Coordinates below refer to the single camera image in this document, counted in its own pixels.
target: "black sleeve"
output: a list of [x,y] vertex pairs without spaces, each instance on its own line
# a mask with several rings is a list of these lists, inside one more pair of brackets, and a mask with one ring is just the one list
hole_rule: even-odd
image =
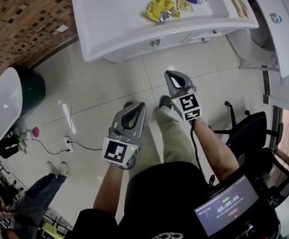
[[15,214],[14,220],[17,223],[24,225],[24,226],[28,226],[28,227],[36,227],[37,226],[31,218],[28,218],[28,217],[24,216],[23,214]]
[[117,237],[117,222],[111,213],[86,209],[80,212],[74,229],[65,239],[76,238],[115,238]]

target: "black shoe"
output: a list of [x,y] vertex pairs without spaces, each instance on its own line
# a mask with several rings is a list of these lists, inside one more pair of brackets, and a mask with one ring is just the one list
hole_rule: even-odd
[[126,102],[125,105],[124,105],[124,108],[126,108],[126,107],[128,107],[128,106],[130,106],[132,104],[133,104],[133,102]]
[[169,109],[171,109],[172,103],[170,97],[162,96],[160,98],[159,108],[161,108],[161,106],[167,106]]

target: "white tile floor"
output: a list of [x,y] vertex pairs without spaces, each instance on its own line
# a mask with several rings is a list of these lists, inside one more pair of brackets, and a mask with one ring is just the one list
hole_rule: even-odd
[[[265,111],[268,127],[272,121],[272,107],[262,102],[264,86],[260,71],[240,71],[239,59],[225,37],[206,44],[176,47],[126,61],[123,65],[100,60],[83,61],[79,42],[72,44],[42,63],[36,71],[46,82],[46,99],[24,118],[27,128],[40,129],[39,140],[51,152],[65,148],[63,137],[68,132],[72,140],[87,147],[102,147],[115,114],[127,101],[142,101],[147,105],[147,120],[162,153],[162,138],[153,110],[161,95],[167,94],[165,70],[178,70],[192,77],[201,96],[203,119],[213,129],[224,129],[229,124],[228,110],[223,105],[230,101],[237,117],[243,118],[248,108],[251,113]],[[70,130],[69,114],[72,107]],[[189,135],[189,124],[182,123]],[[73,153],[48,154],[38,142],[27,142],[28,154],[17,153],[3,164],[27,187],[47,173],[46,162],[56,166],[68,163],[70,176],[51,206],[69,223],[74,224],[82,209],[90,208],[105,175],[108,164],[100,158],[101,151],[89,151],[75,146]],[[199,146],[199,156],[207,178],[211,168]],[[128,183],[125,172],[117,220],[123,216],[124,198]]]

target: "timer display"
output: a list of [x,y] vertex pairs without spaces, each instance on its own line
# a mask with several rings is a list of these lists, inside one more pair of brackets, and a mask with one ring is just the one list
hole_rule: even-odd
[[237,219],[258,199],[250,181],[243,175],[194,211],[208,236],[211,236]]

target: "black shirt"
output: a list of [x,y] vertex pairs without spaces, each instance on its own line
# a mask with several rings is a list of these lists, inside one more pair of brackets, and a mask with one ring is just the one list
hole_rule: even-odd
[[153,166],[128,184],[125,216],[117,225],[105,211],[80,212],[71,238],[190,239],[203,229],[194,209],[203,204],[208,184],[187,162]]

